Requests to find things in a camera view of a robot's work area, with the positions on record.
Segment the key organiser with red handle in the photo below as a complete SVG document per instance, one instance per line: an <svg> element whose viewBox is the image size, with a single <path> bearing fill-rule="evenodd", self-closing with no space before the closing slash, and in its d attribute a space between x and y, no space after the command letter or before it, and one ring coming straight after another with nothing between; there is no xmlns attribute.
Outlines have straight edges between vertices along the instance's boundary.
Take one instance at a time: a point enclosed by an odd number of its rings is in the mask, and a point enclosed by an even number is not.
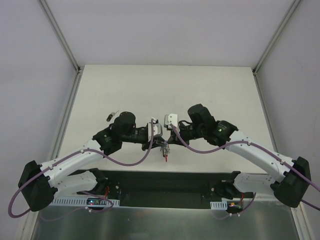
<svg viewBox="0 0 320 240"><path fill-rule="evenodd" d="M167 140L164 140L164 141L157 140L156 143L160 147L160 151L162 152L162 156L163 156L165 162L167 163L168 162L168 155L170 153L169 142Z"/></svg>

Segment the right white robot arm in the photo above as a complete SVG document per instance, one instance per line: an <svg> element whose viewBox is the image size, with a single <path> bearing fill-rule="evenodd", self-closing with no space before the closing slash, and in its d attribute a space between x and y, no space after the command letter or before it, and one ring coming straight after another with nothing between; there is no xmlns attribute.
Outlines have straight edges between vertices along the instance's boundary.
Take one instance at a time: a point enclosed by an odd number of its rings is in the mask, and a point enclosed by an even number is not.
<svg viewBox="0 0 320 240"><path fill-rule="evenodd" d="M196 104L187 111L190 121L179 120L177 114L167 114L164 126L170 131L170 144L182 145L198 154L209 154L208 150L190 147L191 140L204 139L215 146L212 153L227 150L250 161L264 170L264 174L240 172L234 180L216 186L219 195L223 191L230 197L241 193L273 195L282 204L296 208L311 185L309 162L282 155L252 140L235 125L216 120L202 104Z"/></svg>

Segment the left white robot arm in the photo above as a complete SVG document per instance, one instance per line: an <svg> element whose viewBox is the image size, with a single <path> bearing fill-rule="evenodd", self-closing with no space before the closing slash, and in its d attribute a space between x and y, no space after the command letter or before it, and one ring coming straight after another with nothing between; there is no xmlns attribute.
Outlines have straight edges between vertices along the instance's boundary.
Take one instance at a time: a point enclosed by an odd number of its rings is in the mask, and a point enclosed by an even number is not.
<svg viewBox="0 0 320 240"><path fill-rule="evenodd" d="M28 162L18 182L18 191L32 212L46 208L54 199L67 194L81 191L102 194L106 188L106 179L97 168L79 175L74 172L89 163L108 159L122 148L123 143L140 144L147 156L162 134L162 125L157 119L153 118L146 126L137 127L135 115L128 111L122 112L113 123L74 152L41 164L34 160Z"/></svg>

